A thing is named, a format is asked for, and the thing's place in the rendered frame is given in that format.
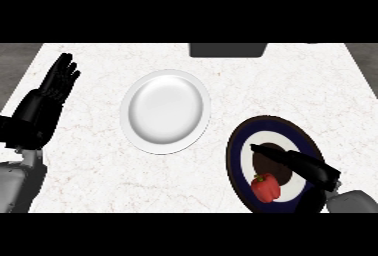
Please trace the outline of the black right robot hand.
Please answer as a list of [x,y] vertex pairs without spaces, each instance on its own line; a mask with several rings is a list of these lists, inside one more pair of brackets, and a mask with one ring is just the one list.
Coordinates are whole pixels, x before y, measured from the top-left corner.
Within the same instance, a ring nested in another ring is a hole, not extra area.
[[280,151],[258,144],[250,147],[256,153],[292,169],[317,187],[328,192],[336,190],[342,172],[324,161],[293,150]]

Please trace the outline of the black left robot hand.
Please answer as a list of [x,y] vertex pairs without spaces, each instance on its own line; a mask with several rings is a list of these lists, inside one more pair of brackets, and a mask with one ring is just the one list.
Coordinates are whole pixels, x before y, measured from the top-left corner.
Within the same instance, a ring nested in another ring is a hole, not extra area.
[[36,150],[49,143],[80,74],[73,54],[63,53],[41,87],[26,95],[12,116],[0,115],[0,143],[8,148]]

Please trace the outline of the red bell pepper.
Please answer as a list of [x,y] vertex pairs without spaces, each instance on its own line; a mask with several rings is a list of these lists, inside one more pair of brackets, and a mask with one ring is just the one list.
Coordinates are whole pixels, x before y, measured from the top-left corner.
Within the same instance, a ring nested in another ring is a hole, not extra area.
[[271,173],[256,175],[252,182],[252,191],[263,203],[271,203],[281,196],[281,186]]

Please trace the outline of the dark blue and white plate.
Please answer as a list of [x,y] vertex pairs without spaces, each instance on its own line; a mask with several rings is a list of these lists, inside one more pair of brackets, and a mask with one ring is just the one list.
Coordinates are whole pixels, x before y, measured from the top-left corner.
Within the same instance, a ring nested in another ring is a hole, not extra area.
[[[303,129],[275,116],[258,116],[237,127],[228,142],[227,167],[237,195],[255,213],[295,213],[297,204],[314,184],[283,164],[252,150],[250,145],[263,145],[280,151],[295,150],[324,160],[315,141]],[[271,173],[281,186],[281,197],[263,203],[252,190],[256,175]]]

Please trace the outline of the dark grey appliance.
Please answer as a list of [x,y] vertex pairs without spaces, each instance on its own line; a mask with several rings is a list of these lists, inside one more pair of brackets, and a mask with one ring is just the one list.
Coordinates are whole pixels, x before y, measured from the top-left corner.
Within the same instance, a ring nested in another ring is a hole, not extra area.
[[258,58],[266,43],[191,43],[190,55],[199,58]]

